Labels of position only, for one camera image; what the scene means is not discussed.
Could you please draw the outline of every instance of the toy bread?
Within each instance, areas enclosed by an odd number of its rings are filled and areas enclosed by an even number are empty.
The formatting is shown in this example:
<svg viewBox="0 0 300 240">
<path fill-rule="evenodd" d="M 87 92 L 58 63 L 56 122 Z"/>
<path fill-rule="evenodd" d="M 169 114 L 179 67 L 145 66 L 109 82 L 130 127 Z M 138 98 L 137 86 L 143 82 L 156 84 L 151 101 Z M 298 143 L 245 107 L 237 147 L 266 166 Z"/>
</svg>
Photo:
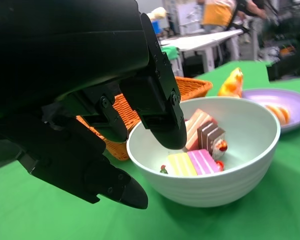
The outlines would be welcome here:
<svg viewBox="0 0 300 240">
<path fill-rule="evenodd" d="M 206 112 L 197 109 L 192 117 L 185 122 L 186 127 L 186 144 L 185 148 L 189 151 L 198 149 L 198 133 L 197 129 L 204 123 L 212 121 L 217 123 L 216 120 Z"/>
<path fill-rule="evenodd" d="M 244 75 L 240 68 L 236 68 L 221 86 L 218 96 L 241 98 L 243 83 Z"/>
<path fill-rule="evenodd" d="M 276 115 L 279 119 L 280 125 L 286 125 L 289 123 L 290 113 L 286 108 L 273 105 L 266 105 L 265 107 Z"/>
</svg>

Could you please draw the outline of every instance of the green table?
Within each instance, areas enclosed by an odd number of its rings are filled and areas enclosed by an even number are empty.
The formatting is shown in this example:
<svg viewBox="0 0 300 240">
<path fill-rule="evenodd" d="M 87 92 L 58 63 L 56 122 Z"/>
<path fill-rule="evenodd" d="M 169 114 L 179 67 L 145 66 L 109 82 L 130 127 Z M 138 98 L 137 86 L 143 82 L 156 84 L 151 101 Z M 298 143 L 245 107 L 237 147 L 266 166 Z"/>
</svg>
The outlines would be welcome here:
<svg viewBox="0 0 300 240">
<path fill-rule="evenodd" d="M 213 82 L 214 96 L 235 68 L 244 88 L 300 92 L 300 80 L 268 83 L 258 62 L 232 62 L 200 77 Z M 14 162 L 0 169 L 0 240 L 300 240 L 300 130 L 281 137 L 273 163 L 247 196 L 204 209 L 165 199 L 133 164 L 113 161 L 136 178 L 149 197 L 147 210 L 107 199 L 95 205 L 39 179 Z"/>
</svg>

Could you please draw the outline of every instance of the pink and yellow cake slice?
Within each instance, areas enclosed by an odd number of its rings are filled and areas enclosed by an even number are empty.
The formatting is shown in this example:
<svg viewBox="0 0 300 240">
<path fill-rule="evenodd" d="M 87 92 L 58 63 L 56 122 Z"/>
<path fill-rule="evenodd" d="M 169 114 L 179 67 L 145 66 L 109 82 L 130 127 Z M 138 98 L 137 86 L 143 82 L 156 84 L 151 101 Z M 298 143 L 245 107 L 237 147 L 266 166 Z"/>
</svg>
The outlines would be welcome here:
<svg viewBox="0 0 300 240">
<path fill-rule="evenodd" d="M 205 149 L 169 155 L 165 170 L 169 175 L 181 177 L 213 174 L 221 171 Z"/>
<path fill-rule="evenodd" d="M 192 117 L 185 122 L 185 127 L 186 127 L 185 148 L 187 150 L 193 151 L 199 148 L 197 129 L 200 128 L 207 121 L 213 121 L 214 123 L 217 123 L 212 116 L 202 111 L 201 109 L 197 109 L 192 115 Z"/>
<path fill-rule="evenodd" d="M 165 169 L 169 175 L 183 177 L 197 176 L 194 165 L 186 152 L 169 155 Z"/>
<path fill-rule="evenodd" d="M 206 149 L 189 151 L 187 154 L 197 175 L 220 172 L 220 167 Z"/>
</svg>

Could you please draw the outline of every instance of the black robotic arm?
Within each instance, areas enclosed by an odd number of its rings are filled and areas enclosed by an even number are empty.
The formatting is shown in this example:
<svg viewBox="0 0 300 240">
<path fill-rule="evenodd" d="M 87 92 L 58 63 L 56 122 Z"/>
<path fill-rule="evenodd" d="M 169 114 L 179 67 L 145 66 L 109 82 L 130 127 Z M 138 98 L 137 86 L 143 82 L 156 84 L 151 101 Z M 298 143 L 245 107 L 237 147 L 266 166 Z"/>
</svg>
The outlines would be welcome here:
<svg viewBox="0 0 300 240">
<path fill-rule="evenodd" d="M 134 0 L 0 0 L 0 137 L 33 176 L 90 203 L 145 209 L 148 198 L 103 155 L 125 142 L 107 83 L 119 84 L 166 148 L 186 144 L 180 92 L 152 24 Z"/>
</svg>

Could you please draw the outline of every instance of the ceramic bowl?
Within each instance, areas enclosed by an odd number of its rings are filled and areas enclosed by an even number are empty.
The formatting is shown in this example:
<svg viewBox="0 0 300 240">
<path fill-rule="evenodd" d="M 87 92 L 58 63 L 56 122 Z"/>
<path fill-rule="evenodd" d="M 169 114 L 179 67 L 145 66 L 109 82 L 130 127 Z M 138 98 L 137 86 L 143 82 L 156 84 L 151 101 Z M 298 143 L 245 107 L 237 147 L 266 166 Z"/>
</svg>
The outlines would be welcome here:
<svg viewBox="0 0 300 240">
<path fill-rule="evenodd" d="M 180 106 L 185 119 L 201 109 L 226 131 L 228 150 L 220 159 L 224 171 L 191 177 L 160 173 L 167 156 L 183 150 L 163 147 L 139 123 L 130 133 L 127 151 L 144 178 L 164 197 L 191 207 L 221 206 L 248 194 L 272 162 L 281 131 L 277 118 L 257 103 L 231 97 L 196 98 Z"/>
</svg>

